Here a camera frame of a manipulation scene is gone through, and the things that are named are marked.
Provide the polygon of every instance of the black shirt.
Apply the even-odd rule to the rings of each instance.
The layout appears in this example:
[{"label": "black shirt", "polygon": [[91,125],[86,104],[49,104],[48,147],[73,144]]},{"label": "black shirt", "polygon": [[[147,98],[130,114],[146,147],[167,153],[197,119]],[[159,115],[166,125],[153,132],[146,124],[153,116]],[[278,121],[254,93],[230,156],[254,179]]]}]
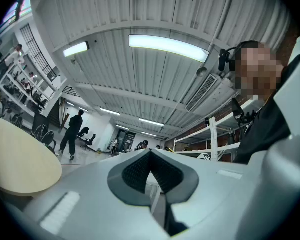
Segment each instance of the black shirt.
[{"label": "black shirt", "polygon": [[80,131],[82,123],[83,123],[83,120],[82,120],[81,115],[78,115],[78,114],[75,115],[74,117],[72,117],[70,119],[70,122],[69,122],[70,128],[68,129],[68,131],[71,131],[73,134],[77,135]]},{"label": "black shirt", "polygon": [[287,122],[281,113],[274,96],[288,80],[300,62],[300,54],[282,70],[281,83],[270,96],[267,103],[259,111],[252,125],[246,130],[237,150],[234,163],[248,164],[255,152],[265,151],[279,140],[287,138],[291,133]]}]

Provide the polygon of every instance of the black mesh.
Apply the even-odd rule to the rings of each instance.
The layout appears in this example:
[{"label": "black mesh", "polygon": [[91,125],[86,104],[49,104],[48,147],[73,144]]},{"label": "black mesh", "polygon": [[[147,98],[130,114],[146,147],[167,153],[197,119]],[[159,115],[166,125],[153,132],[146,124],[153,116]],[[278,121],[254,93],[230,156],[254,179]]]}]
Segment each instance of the black mesh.
[{"label": "black mesh", "polygon": [[179,168],[153,153],[150,159],[151,172],[164,193],[168,193],[183,181],[184,174]]},{"label": "black mesh", "polygon": [[145,193],[147,178],[150,173],[150,154],[146,154],[139,160],[130,164],[122,172],[124,182],[131,188]]}]

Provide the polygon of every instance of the person in black clothing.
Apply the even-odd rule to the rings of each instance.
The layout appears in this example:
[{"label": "person in black clothing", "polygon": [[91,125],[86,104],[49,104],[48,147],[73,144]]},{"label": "person in black clothing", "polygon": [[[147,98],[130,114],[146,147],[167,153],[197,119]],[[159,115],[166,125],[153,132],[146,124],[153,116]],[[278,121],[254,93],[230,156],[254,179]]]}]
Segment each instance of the person in black clothing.
[{"label": "person in black clothing", "polygon": [[284,67],[268,47],[257,41],[238,47],[231,59],[235,60],[236,89],[241,89],[243,95],[258,95],[265,101],[249,124],[234,160],[234,163],[247,165],[254,153],[268,150],[291,134],[274,96],[297,67],[300,56]]},{"label": "person in black clothing", "polygon": [[72,117],[70,119],[69,122],[69,129],[66,131],[64,138],[60,144],[60,149],[59,149],[59,153],[61,153],[61,155],[63,155],[64,150],[66,148],[67,142],[69,141],[69,149],[70,149],[70,160],[73,160],[75,158],[75,152],[76,152],[76,138],[77,135],[80,131],[80,128],[82,126],[83,120],[82,120],[82,115],[85,112],[80,109],[78,115],[75,115],[74,117]]}]

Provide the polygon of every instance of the corrugated metal ceiling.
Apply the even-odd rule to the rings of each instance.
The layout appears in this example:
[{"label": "corrugated metal ceiling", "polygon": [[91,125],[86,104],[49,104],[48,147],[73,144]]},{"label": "corrugated metal ceiling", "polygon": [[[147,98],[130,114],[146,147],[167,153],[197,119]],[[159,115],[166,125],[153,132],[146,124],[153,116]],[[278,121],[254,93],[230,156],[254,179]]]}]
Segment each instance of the corrugated metal ceiling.
[{"label": "corrugated metal ceiling", "polygon": [[[47,49],[58,68],[72,80],[73,87],[88,84],[108,88],[109,93],[95,91],[91,86],[78,88],[87,103],[179,128],[206,116],[204,109],[199,114],[182,109],[173,113],[173,108],[150,103],[147,97],[187,104],[208,74],[218,73],[221,48],[254,39],[275,50],[290,22],[288,10],[279,0],[230,0],[229,8],[225,8],[226,0],[31,0],[31,3],[33,14],[43,22],[44,32],[40,34],[46,37],[43,39]],[[224,10],[227,10],[224,23],[214,38]],[[205,50],[213,40],[204,65],[208,72],[196,78],[185,93],[202,65],[172,53],[131,48],[128,44],[131,34],[171,38]],[[82,41],[89,42],[89,51],[64,58],[65,48]],[[144,101],[113,95],[110,92],[113,89],[142,94]],[[226,100],[231,95],[229,92],[228,97],[222,98]],[[174,136],[178,132],[123,118],[117,122],[158,135]]]}]

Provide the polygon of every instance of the round table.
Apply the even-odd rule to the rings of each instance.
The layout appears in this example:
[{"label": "round table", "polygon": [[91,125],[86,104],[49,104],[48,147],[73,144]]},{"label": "round table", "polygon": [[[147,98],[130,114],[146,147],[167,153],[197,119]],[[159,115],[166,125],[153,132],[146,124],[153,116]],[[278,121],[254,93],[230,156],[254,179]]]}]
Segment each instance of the round table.
[{"label": "round table", "polygon": [[57,157],[44,144],[0,118],[0,189],[15,196],[33,196],[61,177]]}]

